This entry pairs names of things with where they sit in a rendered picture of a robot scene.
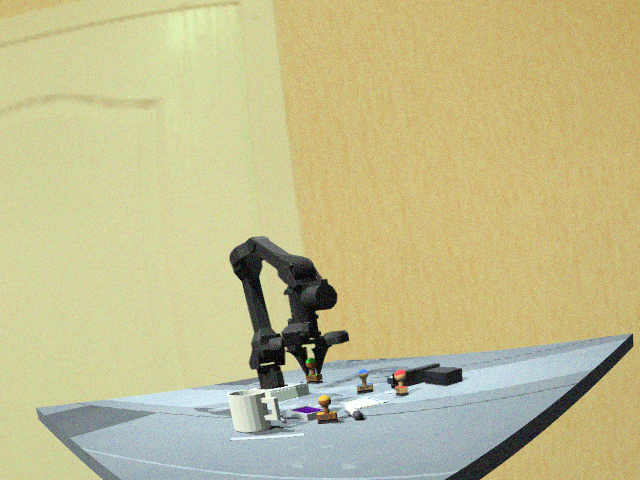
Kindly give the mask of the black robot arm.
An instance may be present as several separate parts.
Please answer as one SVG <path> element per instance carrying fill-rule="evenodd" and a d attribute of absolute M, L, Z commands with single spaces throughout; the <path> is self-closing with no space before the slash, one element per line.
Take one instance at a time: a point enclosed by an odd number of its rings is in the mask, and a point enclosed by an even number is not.
<path fill-rule="evenodd" d="M 335 289 L 322 279 L 313 262 L 306 257 L 292 255 L 278 247 L 266 236 L 251 237 L 237 246 L 229 255 L 234 274 L 242 281 L 248 312 L 254 328 L 249 359 L 251 370 L 257 370 L 261 390 L 281 388 L 285 385 L 280 365 L 285 365 L 286 351 L 268 349 L 272 338 L 283 338 L 284 345 L 301 344 L 314 333 L 311 322 L 294 322 L 281 335 L 272 329 L 269 321 L 259 275 L 265 260 L 277 270 L 277 276 L 288 285 L 283 294 L 288 294 L 291 314 L 333 308 L 338 299 Z M 290 321 L 289 321 L 290 320 Z M 262 365 L 275 362 L 275 364 Z"/>

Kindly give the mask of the white rounded cylinder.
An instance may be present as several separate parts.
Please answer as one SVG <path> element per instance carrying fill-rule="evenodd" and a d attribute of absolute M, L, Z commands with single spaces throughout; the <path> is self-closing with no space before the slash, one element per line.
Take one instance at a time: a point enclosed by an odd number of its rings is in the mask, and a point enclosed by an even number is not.
<path fill-rule="evenodd" d="M 345 405 L 345 409 L 346 411 L 348 411 L 349 414 L 351 414 L 353 416 L 353 418 L 355 420 L 361 420 L 363 414 L 361 412 L 359 412 L 358 410 L 356 410 L 356 408 L 354 406 L 352 406 L 352 404 L 348 403 Z"/>

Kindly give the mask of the cream inspection card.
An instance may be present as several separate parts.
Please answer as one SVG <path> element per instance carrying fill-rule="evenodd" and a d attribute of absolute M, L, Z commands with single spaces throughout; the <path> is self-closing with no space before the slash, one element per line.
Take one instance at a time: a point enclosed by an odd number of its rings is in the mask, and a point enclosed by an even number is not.
<path fill-rule="evenodd" d="M 376 404 L 380 404 L 380 403 L 385 403 L 386 401 L 388 401 L 388 400 L 380 401 L 378 399 L 372 399 L 370 397 L 371 396 L 367 396 L 367 397 L 359 399 L 359 400 L 354 400 L 354 401 L 349 401 L 349 402 L 341 402 L 339 404 L 348 404 L 348 403 L 350 403 L 356 409 L 360 409 L 360 408 L 364 408 L 364 407 L 368 407 L 368 406 L 372 406 L 372 405 L 376 405 Z"/>

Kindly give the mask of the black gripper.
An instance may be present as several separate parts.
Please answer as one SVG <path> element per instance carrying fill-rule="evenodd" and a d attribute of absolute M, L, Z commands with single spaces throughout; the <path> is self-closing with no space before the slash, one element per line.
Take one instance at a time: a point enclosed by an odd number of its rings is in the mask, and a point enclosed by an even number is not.
<path fill-rule="evenodd" d="M 303 371 L 305 372 L 306 376 L 308 376 L 310 375 L 310 369 L 306 366 L 306 361 L 308 359 L 308 351 L 307 351 L 307 347 L 302 347 L 302 345 L 315 343 L 315 348 L 312 348 L 311 350 L 314 353 L 315 369 L 318 375 L 321 373 L 323 362 L 329 347 L 332 347 L 334 344 L 340 344 L 340 343 L 349 341 L 348 333 L 346 330 L 339 330 L 339 331 L 331 331 L 331 332 L 325 333 L 322 336 L 319 336 L 321 335 L 321 331 L 320 332 L 318 331 L 318 324 L 317 324 L 317 318 L 319 317 L 318 315 L 316 315 L 315 311 L 292 314 L 292 318 L 294 319 L 295 323 L 301 322 L 301 321 L 307 321 L 307 320 L 308 322 L 311 322 L 314 329 L 314 333 L 312 337 L 307 337 L 304 343 L 301 343 L 301 344 L 296 343 L 296 344 L 290 344 L 290 345 L 284 345 L 282 337 L 272 338 L 268 342 L 268 349 L 269 351 L 272 351 L 272 350 L 280 350 L 282 347 L 287 348 L 287 350 L 285 350 L 286 353 L 288 352 L 291 353 L 297 359 Z M 312 339 L 310 340 L 310 338 Z"/>

